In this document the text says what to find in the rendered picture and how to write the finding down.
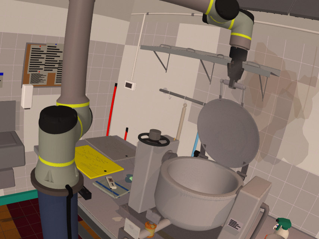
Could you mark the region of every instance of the soap dispenser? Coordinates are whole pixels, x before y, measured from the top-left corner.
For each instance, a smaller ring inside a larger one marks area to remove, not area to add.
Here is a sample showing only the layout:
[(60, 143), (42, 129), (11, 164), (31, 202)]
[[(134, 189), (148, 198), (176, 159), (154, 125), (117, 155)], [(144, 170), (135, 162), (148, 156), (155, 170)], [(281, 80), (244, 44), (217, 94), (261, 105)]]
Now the soap dispenser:
[(277, 225), (273, 227), (275, 232), (273, 234), (266, 235), (265, 239), (287, 239), (289, 235), (288, 229), (291, 228), (291, 222), (286, 218), (277, 218)]

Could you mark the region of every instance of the round gray lid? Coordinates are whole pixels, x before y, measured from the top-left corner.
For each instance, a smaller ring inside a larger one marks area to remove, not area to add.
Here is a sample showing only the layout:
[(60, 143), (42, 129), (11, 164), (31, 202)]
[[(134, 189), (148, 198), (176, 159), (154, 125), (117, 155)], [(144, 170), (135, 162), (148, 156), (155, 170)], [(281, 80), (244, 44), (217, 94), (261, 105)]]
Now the round gray lid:
[(250, 113), (227, 99), (208, 102), (197, 120), (198, 137), (209, 156), (229, 168), (249, 164), (259, 149), (259, 131)]

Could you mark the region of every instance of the red broom handle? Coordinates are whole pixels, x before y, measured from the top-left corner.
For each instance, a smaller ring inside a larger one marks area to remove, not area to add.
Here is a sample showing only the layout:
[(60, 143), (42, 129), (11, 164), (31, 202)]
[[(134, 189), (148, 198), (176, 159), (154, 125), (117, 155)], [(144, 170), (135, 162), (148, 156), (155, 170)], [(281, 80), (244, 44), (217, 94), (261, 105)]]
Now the red broom handle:
[(115, 87), (114, 87), (113, 98), (112, 98), (112, 104), (111, 104), (111, 110), (110, 110), (110, 115), (109, 115), (108, 130), (107, 130), (107, 132), (106, 132), (106, 136), (109, 136), (110, 124), (111, 124), (111, 118), (112, 118), (112, 111), (113, 111), (113, 104), (114, 104), (114, 98), (115, 98), (116, 88), (117, 88), (117, 83), (115, 83)]
[(128, 128), (126, 128), (126, 130), (125, 130), (124, 140), (126, 140), (127, 132), (128, 132)]

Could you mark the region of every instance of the gray cutting board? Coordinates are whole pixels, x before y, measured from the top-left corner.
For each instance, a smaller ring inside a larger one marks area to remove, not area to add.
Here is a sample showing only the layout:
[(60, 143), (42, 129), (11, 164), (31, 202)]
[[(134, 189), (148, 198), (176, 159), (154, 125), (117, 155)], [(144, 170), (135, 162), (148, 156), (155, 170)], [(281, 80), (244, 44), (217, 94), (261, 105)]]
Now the gray cutting board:
[(85, 139), (93, 148), (113, 162), (134, 158), (136, 151), (112, 136)]

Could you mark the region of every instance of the yellow cutting board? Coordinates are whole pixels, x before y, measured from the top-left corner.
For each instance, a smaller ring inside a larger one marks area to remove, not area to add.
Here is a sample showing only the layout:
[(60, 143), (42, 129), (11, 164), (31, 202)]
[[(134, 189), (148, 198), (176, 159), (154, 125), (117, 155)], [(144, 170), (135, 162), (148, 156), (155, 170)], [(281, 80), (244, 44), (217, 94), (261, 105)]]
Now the yellow cutting board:
[(89, 145), (75, 148), (75, 164), (89, 179), (124, 170)]

